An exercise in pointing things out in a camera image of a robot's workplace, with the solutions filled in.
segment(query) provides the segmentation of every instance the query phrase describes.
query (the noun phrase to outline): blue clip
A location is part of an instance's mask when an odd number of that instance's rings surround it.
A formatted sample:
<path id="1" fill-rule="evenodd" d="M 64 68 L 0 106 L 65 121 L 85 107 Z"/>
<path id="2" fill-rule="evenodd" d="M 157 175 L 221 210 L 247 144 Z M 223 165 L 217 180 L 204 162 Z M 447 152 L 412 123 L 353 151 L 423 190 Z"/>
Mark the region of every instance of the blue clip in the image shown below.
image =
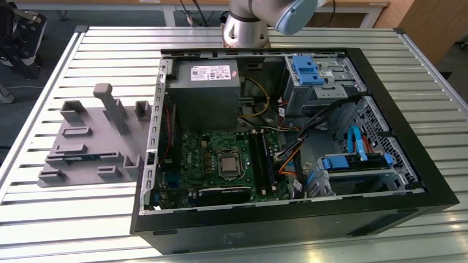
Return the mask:
<path id="1" fill-rule="evenodd" d="M 353 146 L 352 146 L 352 137 L 356 138 L 356 150 L 360 155 L 360 158 L 363 161 L 367 161 L 367 155 L 365 155 L 365 150 L 364 150 L 364 143 L 363 139 L 360 137 L 360 130 L 357 126 L 351 126 L 348 130 L 348 152 L 353 152 Z"/>
<path id="2" fill-rule="evenodd" d="M 308 185 L 312 182 L 313 178 L 315 178 L 315 172 L 312 172 L 311 175 L 308 176 L 305 185 Z"/>
<path id="3" fill-rule="evenodd" d="M 345 160 L 344 155 L 328 156 L 328 160 L 332 168 L 348 168 L 348 161 Z"/>
<path id="4" fill-rule="evenodd" d="M 300 85 L 321 85 L 325 83 L 319 75 L 319 66 L 313 63 L 311 56 L 292 56 L 292 64 Z"/>
<path id="5" fill-rule="evenodd" d="M 389 155 L 388 153 L 385 153 L 383 155 L 383 158 L 385 159 L 387 163 L 388 163 L 388 166 L 393 166 L 393 158 L 392 158 L 392 155 Z"/>
<path id="6" fill-rule="evenodd" d="M 323 164 L 323 168 L 325 170 L 331 168 L 331 164 L 329 164 L 328 158 L 321 159 L 321 164 Z"/>

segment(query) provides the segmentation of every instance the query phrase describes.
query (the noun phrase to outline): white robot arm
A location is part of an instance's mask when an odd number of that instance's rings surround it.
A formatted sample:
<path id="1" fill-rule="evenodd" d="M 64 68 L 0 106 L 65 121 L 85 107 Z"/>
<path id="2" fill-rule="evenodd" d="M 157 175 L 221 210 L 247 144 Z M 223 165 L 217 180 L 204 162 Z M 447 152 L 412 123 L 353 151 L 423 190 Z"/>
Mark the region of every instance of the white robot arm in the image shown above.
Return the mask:
<path id="1" fill-rule="evenodd" d="M 307 25 L 317 6 L 328 0 L 231 0 L 223 39 L 233 48 L 257 48 L 268 43 L 267 25 L 292 35 Z"/>

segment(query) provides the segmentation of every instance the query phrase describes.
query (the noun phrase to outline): slotted aluminum table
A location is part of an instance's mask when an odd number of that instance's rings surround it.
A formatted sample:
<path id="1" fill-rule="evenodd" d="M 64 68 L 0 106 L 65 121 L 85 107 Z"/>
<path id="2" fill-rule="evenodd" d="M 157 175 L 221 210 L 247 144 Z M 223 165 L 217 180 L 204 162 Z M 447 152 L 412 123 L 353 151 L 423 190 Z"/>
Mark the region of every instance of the slotted aluminum table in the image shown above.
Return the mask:
<path id="1" fill-rule="evenodd" d="M 0 259 L 89 262 L 467 262 L 467 105 L 407 35 L 393 30 L 271 31 L 273 47 L 361 48 L 460 204 L 369 237 L 177 256 L 129 235 L 135 183 L 39 188 L 37 175 L 61 124 L 65 100 L 99 106 L 111 83 L 123 104 L 152 100 L 161 48 L 220 47 L 219 28 L 91 27 L 76 32 L 0 170 Z"/>

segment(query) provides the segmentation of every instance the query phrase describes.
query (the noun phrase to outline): cpu socket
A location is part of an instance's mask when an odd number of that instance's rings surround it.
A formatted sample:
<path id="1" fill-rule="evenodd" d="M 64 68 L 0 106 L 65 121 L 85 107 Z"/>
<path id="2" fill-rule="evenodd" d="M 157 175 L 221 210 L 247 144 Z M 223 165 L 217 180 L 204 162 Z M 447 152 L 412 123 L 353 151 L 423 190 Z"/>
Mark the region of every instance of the cpu socket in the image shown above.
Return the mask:
<path id="1" fill-rule="evenodd" d="M 231 151 L 217 154 L 217 174 L 225 181 L 232 181 L 240 176 L 239 152 Z"/>

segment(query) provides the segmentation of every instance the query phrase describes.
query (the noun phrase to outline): motherboard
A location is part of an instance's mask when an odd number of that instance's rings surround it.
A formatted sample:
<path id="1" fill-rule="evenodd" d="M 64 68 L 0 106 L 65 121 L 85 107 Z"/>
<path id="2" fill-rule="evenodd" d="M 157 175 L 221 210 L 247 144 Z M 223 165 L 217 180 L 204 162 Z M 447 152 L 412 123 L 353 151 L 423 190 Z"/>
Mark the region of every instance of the motherboard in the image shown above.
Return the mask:
<path id="1" fill-rule="evenodd" d="M 164 175 L 171 206 L 289 199 L 288 183 L 273 172 L 279 150 L 273 131 L 185 132 L 180 173 Z"/>

